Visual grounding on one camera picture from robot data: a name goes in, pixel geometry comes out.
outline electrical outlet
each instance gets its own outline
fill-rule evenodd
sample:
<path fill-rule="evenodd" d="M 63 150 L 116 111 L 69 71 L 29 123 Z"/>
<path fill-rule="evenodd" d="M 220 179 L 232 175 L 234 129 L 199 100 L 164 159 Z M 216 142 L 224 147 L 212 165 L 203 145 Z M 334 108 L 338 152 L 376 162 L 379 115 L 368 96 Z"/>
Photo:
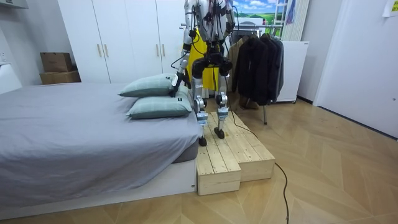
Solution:
<path fill-rule="evenodd" d="M 6 54 L 4 52 L 1 52 L 1 60 L 3 62 L 7 62 Z"/>

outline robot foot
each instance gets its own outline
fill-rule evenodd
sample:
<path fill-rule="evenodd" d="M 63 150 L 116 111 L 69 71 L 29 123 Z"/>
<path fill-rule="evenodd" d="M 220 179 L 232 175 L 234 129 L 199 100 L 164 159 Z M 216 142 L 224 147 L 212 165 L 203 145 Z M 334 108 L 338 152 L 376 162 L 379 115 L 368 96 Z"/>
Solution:
<path fill-rule="evenodd" d="M 223 131 L 223 130 L 219 131 L 218 128 L 214 128 L 214 132 L 216 133 L 216 135 L 218 136 L 218 138 L 220 138 L 220 139 L 224 139 L 224 138 L 225 138 L 225 135 L 224 135 L 224 131 Z"/>
<path fill-rule="evenodd" d="M 199 138 L 199 145 L 200 146 L 207 146 L 207 141 L 206 141 L 205 137 L 200 137 Z"/>

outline baseboard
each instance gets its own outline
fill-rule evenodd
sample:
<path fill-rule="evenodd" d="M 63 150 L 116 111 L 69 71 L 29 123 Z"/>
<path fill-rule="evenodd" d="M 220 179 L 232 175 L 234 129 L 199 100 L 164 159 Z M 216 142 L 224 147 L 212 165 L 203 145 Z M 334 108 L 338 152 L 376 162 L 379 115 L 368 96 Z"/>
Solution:
<path fill-rule="evenodd" d="M 329 112 L 331 112 L 331 113 L 333 113 L 333 114 L 335 114 L 335 115 L 337 115 L 337 116 L 341 116 L 342 118 L 345 118 L 345 119 L 347 119 L 347 120 L 349 120 L 349 121 L 352 121 L 352 122 L 354 122 L 354 123 L 356 123 L 356 124 L 359 124 L 359 125 L 361 125 L 362 127 L 368 128 L 368 129 L 370 129 L 370 130 L 372 130 L 372 131 L 375 131 L 375 132 L 377 132 L 377 133 L 379 133 L 379 134 L 382 134 L 382 135 L 384 135 L 385 137 L 389 137 L 389 138 L 391 138 L 391 139 L 393 139 L 393 140 L 395 140 L 395 141 L 398 140 L 398 138 L 395 138 L 394 136 L 391 136 L 391 135 L 389 135 L 389 134 L 387 134 L 387 133 L 384 133 L 384 132 L 379 131 L 379 130 L 377 130 L 377 129 L 374 129 L 374 128 L 372 128 L 372 127 L 369 127 L 369 126 L 366 125 L 366 124 L 357 122 L 357 121 L 355 121 L 355 120 L 353 120 L 353 119 L 351 119 L 351 118 L 347 118 L 347 117 L 344 116 L 344 115 L 341 115 L 341 114 L 339 114 L 339 113 L 336 113 L 336 112 L 334 112 L 334 111 L 331 111 L 331 110 L 329 110 L 329 109 L 326 109 L 326 108 L 324 108 L 324 107 L 322 107 L 322 106 L 318 106 L 318 107 L 319 107 L 319 108 L 322 108 L 322 109 L 324 109 L 324 110 L 326 110 L 326 111 L 329 111 Z"/>
<path fill-rule="evenodd" d="M 302 100 L 302 101 L 304 101 L 304 102 L 306 102 L 306 103 L 309 103 L 309 104 L 313 104 L 313 101 L 312 101 L 312 100 L 306 99 L 306 98 L 304 98 L 304 97 L 302 97 L 302 96 L 298 96 L 298 95 L 297 95 L 297 99 L 300 99 L 300 100 Z"/>

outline robot leg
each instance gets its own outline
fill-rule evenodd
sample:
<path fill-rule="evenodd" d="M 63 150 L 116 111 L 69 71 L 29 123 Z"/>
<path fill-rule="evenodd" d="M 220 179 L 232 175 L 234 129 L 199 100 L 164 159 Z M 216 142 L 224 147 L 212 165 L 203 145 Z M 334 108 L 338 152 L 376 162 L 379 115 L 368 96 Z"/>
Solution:
<path fill-rule="evenodd" d="M 216 102 L 218 105 L 217 117 L 218 117 L 218 127 L 214 129 L 214 132 L 220 139 L 225 138 L 224 135 L 224 121 L 228 117 L 228 97 L 227 93 L 227 82 L 229 80 L 228 71 L 232 68 L 232 63 L 227 58 L 224 58 L 223 64 L 220 65 L 218 72 L 218 83 L 219 88 L 216 95 Z"/>
<path fill-rule="evenodd" d="M 207 101 L 201 97 L 202 88 L 203 88 L 202 76 L 206 64 L 207 62 L 204 58 L 196 59 L 192 63 L 193 102 L 195 104 L 195 112 L 197 114 L 198 123 L 202 125 L 202 127 L 207 125 L 207 117 L 208 117 L 208 114 L 205 111 L 205 108 L 207 106 Z M 200 146 L 207 145 L 204 130 L 201 138 L 199 138 L 199 145 Z"/>

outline cardboard box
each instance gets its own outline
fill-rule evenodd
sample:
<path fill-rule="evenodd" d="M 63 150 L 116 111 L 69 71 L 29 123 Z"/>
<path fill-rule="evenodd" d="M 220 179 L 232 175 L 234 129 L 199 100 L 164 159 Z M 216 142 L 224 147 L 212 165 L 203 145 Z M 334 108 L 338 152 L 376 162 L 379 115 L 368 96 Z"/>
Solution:
<path fill-rule="evenodd" d="M 69 53 L 40 53 L 45 72 L 70 72 L 72 71 L 72 61 Z"/>
<path fill-rule="evenodd" d="M 40 74 L 43 85 L 81 82 L 79 72 L 45 72 Z"/>

